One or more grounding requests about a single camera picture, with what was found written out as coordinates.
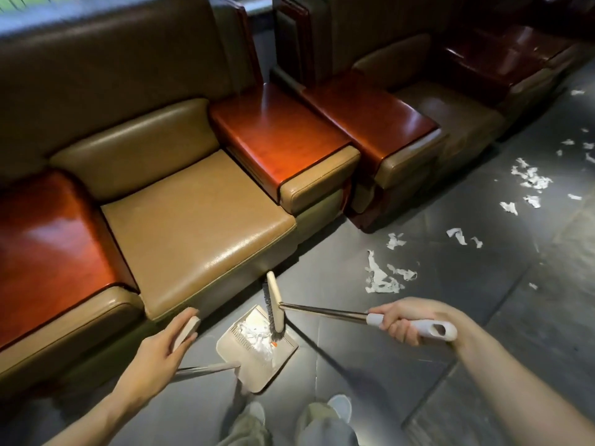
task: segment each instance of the white sneaker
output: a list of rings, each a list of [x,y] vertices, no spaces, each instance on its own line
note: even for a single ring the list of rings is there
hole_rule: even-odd
[[[249,415],[255,417],[257,420],[261,422],[262,426],[264,427],[266,416],[264,413],[264,407],[260,402],[250,402],[244,409],[244,413],[248,413]]]
[[[351,421],[351,399],[344,394],[336,394],[328,400],[327,404],[337,412],[338,417],[349,424]]]

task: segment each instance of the human hand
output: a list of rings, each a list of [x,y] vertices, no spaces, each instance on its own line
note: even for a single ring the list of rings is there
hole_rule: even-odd
[[[465,315],[456,308],[443,302],[431,299],[419,299],[417,297],[406,297],[396,302],[370,308],[368,313],[379,313],[384,315],[380,329],[400,341],[412,346],[420,344],[420,334],[411,324],[416,319],[436,319],[449,321],[456,327],[461,324]]]
[[[140,410],[171,381],[197,333],[187,338],[174,352],[171,352],[171,344],[197,312],[195,308],[185,309],[165,329],[140,343],[134,359],[112,391],[112,395],[130,411]]]

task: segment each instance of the dustpan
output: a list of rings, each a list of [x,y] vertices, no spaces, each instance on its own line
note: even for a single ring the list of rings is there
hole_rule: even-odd
[[[254,326],[270,331],[270,323],[266,311],[255,305],[248,313],[236,321],[217,341],[217,353],[227,363],[239,361],[240,382],[250,392],[261,392],[270,382],[292,354],[298,349],[297,343],[289,335],[276,341],[270,348],[257,348],[250,342],[242,326]]]

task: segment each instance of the gray tile floor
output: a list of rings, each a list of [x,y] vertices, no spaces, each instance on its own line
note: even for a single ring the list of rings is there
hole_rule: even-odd
[[[370,249],[376,252],[380,266],[391,263],[419,273],[417,280],[405,283],[406,288],[398,297],[415,295],[440,299],[485,324],[490,318],[502,319],[502,316],[494,317],[494,313],[507,296],[521,291],[529,296],[526,306],[522,301],[514,305],[525,316],[522,326],[538,325],[544,312],[527,308],[540,300],[538,295],[527,293],[526,280],[533,278],[527,276],[539,271],[536,263],[539,264],[548,247],[565,250],[562,245],[553,246],[552,241],[569,222],[580,216],[578,213],[584,206],[583,202],[570,200],[567,194],[583,195],[586,199],[595,188],[595,164],[585,162],[580,145],[583,141],[595,140],[593,69],[595,66],[590,65],[567,82],[569,87],[585,89],[585,96],[570,97],[569,90],[564,89],[543,115],[502,144],[496,144],[481,165],[462,173],[445,189],[388,226],[365,234],[341,218],[302,245],[299,253],[277,270],[284,300],[366,310],[395,299],[395,295],[365,292],[367,272],[364,267]],[[592,133],[582,133],[582,127],[590,128]],[[560,145],[567,138],[573,138],[577,145]],[[564,155],[557,157],[555,151],[560,148],[564,149]],[[541,175],[554,180],[541,195],[541,209],[536,210],[522,201],[523,195],[534,191],[520,187],[517,177],[510,174],[510,167],[519,156],[538,166]],[[516,202],[519,216],[504,212],[499,202]],[[571,228],[568,241],[581,244],[583,239],[591,238],[587,225],[585,221]],[[484,243],[482,249],[460,246],[454,238],[448,238],[446,230],[453,227],[462,228],[467,239],[477,236]],[[389,232],[403,232],[402,239],[407,244],[394,251],[387,249]],[[593,280],[587,274],[590,268],[584,263],[583,266],[584,274],[575,284],[587,294]],[[570,275],[571,269],[567,270],[562,263],[558,272]],[[252,285],[236,298],[234,307],[227,306],[219,313],[221,319],[203,332],[184,358],[183,366],[219,362],[215,343],[255,304],[264,306],[258,285]],[[564,320],[569,326],[566,336],[556,337],[556,343],[546,344],[539,353],[547,356],[554,353],[554,347],[568,352],[572,344],[570,338],[582,333],[581,326],[592,324],[595,319],[591,311],[579,315],[571,311],[571,306],[566,306]],[[295,421],[306,404],[326,400],[338,392],[352,397],[352,424],[361,444],[366,446],[405,444],[407,440],[401,430],[404,422],[408,433],[418,442],[423,437],[432,444],[435,437],[441,438],[441,426],[447,424],[444,418],[435,415],[440,412],[436,407],[441,406],[433,403],[435,395],[442,391],[450,394],[450,401],[452,398],[465,401],[465,394],[471,395],[473,404],[478,400],[472,384],[464,376],[458,377],[462,373],[458,368],[439,385],[452,369],[453,356],[447,347],[409,348],[395,344],[380,331],[366,326],[302,313],[288,313],[287,317],[289,333],[298,341],[299,350],[272,384],[256,396],[267,411],[267,425],[276,445],[292,444]],[[511,341],[516,344],[514,336]],[[538,353],[533,347],[535,342],[532,341],[522,344],[527,354]],[[582,408],[589,411],[593,408],[580,398],[580,388],[592,387],[593,382],[586,375],[593,369],[589,367],[588,356],[581,363],[579,377],[561,383],[557,380],[559,374],[554,371],[547,376],[563,393],[574,392],[577,403],[582,403]],[[109,385],[106,385],[90,395],[22,401],[18,407],[3,407],[2,443],[40,444],[84,413],[108,390]],[[214,445],[225,435],[245,402],[231,372],[175,383],[125,426],[112,444]],[[424,407],[430,412],[425,417]],[[501,436],[491,435],[488,426],[495,421],[489,411],[485,409],[481,418],[466,416],[474,411],[474,405],[460,404],[459,418],[461,422],[469,422],[471,427],[455,432],[452,444],[463,444],[463,437],[456,436],[469,432],[475,435],[476,442],[466,444],[505,444],[504,440],[499,442]]]

